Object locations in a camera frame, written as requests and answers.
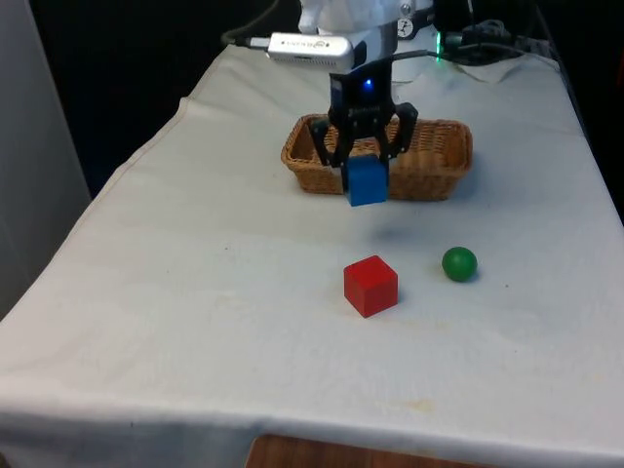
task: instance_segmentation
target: blue cube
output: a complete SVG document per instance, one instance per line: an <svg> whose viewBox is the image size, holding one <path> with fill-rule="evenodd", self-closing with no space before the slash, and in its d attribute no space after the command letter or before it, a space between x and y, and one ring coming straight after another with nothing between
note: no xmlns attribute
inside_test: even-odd
<svg viewBox="0 0 624 468"><path fill-rule="evenodd" d="M349 191L352 207L382 203L388 198L388 176L375 156L356 156L347 161Z"/></svg>

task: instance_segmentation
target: red cube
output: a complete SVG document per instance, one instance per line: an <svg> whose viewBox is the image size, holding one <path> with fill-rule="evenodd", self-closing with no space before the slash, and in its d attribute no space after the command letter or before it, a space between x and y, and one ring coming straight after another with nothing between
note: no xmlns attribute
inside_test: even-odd
<svg viewBox="0 0 624 468"><path fill-rule="evenodd" d="M368 317L399 302L399 276L379 256L371 256L344 269L344 296Z"/></svg>

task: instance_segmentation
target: basket rim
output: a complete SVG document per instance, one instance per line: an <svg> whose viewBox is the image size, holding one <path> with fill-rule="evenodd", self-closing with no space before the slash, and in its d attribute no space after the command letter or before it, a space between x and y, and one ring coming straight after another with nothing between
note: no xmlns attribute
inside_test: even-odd
<svg viewBox="0 0 624 468"><path fill-rule="evenodd" d="M312 170L312 169L318 171L319 169L326 169L326 170L329 169L323 165L320 165L319 161L315 159L296 159L291 156L293 137L299 135L299 133L301 132L301 129L305 126L307 122L313 119L318 119L318 118L323 118L323 117L327 117L327 114L306 114L306 115L299 117L297 122L292 127L292 130L287 139L287 142L282 148L282 161L291 171ZM473 140L472 140L472 133L470 131L470 128L466 124L463 124L456 120L449 120L449 119L433 119L433 120L418 119L418 122L420 123L426 122L427 124L433 124L433 125L449 125L449 126L453 126L456 128L460 128L463 131L464 137L466 139L463 164L461 164L460 166L453 167L453 168L439 168L437 170L431 170L427 172L428 175L432 175L432 176L454 176L456 174L463 175L472 168Z"/></svg>

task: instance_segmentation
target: woven basket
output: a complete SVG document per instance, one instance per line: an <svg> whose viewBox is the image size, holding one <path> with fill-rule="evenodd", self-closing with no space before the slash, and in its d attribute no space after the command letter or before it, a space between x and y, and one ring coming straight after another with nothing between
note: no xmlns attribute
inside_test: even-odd
<svg viewBox="0 0 624 468"><path fill-rule="evenodd" d="M339 174L321 164L314 148L308 123L324 115L301 117L282 150L282 161L294 172L301 188L310 193L343 193ZM388 137L397 132L398 120L387 129ZM330 128L325 140L335 149L337 132ZM351 157L378 154L374 139L356 141ZM419 120L407 153L390 165L388 196L396 200L446 200L472 165L472 134L459 122Z"/></svg>

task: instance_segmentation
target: cable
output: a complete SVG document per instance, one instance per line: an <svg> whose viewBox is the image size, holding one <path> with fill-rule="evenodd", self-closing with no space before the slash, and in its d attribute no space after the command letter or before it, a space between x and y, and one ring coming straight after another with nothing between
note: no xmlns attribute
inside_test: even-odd
<svg viewBox="0 0 624 468"><path fill-rule="evenodd" d="M508 51L508 52L514 52L516 54L520 54L523 56L529 56L529 57L533 57L534 59L538 59L539 61L546 63L548 66L551 66L553 68L555 68L557 71L559 71L559 65L553 61L550 60L549 58L545 58L543 56L539 56L538 54L534 54L533 52L527 52L527 51L523 51L522 49L518 49L517 47L512 47L512 46L505 46L504 44L494 44L494 43L490 43L490 42L482 42L481 44L471 44L468 46L460 46L457 48L458 51L468 51L468 50L474 50L474 49L479 49L479 48L483 48L483 49L497 49L500 51Z"/></svg>
<svg viewBox="0 0 624 468"><path fill-rule="evenodd" d="M266 20L268 16L271 15L279 5L280 0L274 0L271 6L269 6L266 10L264 10L264 12L262 12L259 16L252 19L244 26L225 31L223 34L221 34L221 44L223 46L245 46L245 43L249 40L249 38L242 38L241 35L249 35L251 30L258 26L260 23L262 23L264 20Z"/></svg>

